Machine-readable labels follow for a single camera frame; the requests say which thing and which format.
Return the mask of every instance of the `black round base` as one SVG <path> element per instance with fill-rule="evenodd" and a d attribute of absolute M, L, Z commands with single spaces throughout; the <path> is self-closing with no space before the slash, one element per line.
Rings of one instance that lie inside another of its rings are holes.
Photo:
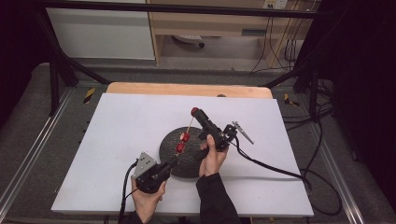
<path fill-rule="evenodd" d="M 187 131 L 188 127 L 182 127 L 173 130 L 165 136 L 160 145 L 161 162 L 169 161 L 176 153 L 176 145 L 180 142 L 180 136 Z M 176 165 L 171 174 L 181 178 L 196 178 L 199 176 L 199 167 L 201 161 L 197 161 L 194 156 L 200 149 L 201 139 L 198 135 L 201 129 L 190 127 L 190 140 L 187 142 L 184 151 L 178 155 L 178 165 Z"/>

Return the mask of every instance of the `left hand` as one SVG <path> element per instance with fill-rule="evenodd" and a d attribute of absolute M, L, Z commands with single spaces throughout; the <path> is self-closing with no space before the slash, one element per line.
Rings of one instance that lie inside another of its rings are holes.
<path fill-rule="evenodd" d="M 134 191 L 137 189 L 136 180 L 131 178 L 131 181 L 132 191 Z M 132 198 L 134 199 L 134 209 L 143 223 L 148 223 L 151 220 L 152 215 L 157 208 L 158 202 L 163 200 L 163 195 L 165 194 L 165 185 L 166 181 L 163 181 L 158 191 L 153 194 L 147 194 L 140 189 L 132 194 Z"/>

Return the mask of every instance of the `white tabletop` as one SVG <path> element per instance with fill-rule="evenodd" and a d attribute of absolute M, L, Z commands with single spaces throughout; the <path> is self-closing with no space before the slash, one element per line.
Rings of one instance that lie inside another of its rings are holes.
<path fill-rule="evenodd" d="M 105 93 L 51 210 L 117 214 L 128 167 L 142 151 L 160 162 L 161 141 L 174 129 L 189 125 L 195 106 L 221 129 L 238 121 L 255 142 L 251 145 L 238 134 L 240 147 L 251 158 L 299 174 L 276 100 Z M 201 128 L 196 120 L 191 126 Z M 241 217 L 313 216 L 300 179 L 261 168 L 242 158 L 233 146 L 220 174 Z M 156 213 L 199 214 L 196 180 L 171 176 Z M 134 211 L 131 198 L 126 211 Z"/>

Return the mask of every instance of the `person's arm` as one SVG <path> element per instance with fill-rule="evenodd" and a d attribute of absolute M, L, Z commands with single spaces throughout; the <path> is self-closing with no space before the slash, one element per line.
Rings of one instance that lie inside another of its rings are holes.
<path fill-rule="evenodd" d="M 209 147 L 209 153 L 203 159 L 200 167 L 200 179 L 196 187 L 201 198 L 200 218 L 202 224 L 240 224 L 241 221 L 233 206 L 233 202 L 224 188 L 219 169 L 227 157 L 227 150 L 217 152 L 215 141 L 211 135 L 201 149 Z"/>
<path fill-rule="evenodd" d="M 125 217 L 120 224 L 141 224 L 148 223 L 157 208 L 159 201 L 163 199 L 165 194 L 166 181 L 163 181 L 156 193 L 148 194 L 137 189 L 136 181 L 132 179 L 132 198 L 134 199 L 134 212 Z"/>
<path fill-rule="evenodd" d="M 128 217 L 125 217 L 120 224 L 143 224 L 136 211 L 133 211 Z"/>

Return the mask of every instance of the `red object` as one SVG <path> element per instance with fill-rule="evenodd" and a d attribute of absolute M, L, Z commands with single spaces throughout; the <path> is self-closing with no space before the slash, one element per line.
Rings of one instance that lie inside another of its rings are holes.
<path fill-rule="evenodd" d="M 189 133 L 183 133 L 183 134 L 180 136 L 180 141 L 182 141 L 183 143 L 188 142 L 189 139 L 190 139 L 190 134 L 189 134 Z"/>
<path fill-rule="evenodd" d="M 183 152 L 183 150 L 184 150 L 184 143 L 179 143 L 179 144 L 177 144 L 177 146 L 176 146 L 176 152 L 177 153 L 182 153 Z"/>
<path fill-rule="evenodd" d="M 195 113 L 195 111 L 197 111 L 198 110 L 198 107 L 194 107 L 192 110 L 191 110 L 191 115 L 194 117 L 194 115 L 193 115 L 193 113 Z"/>

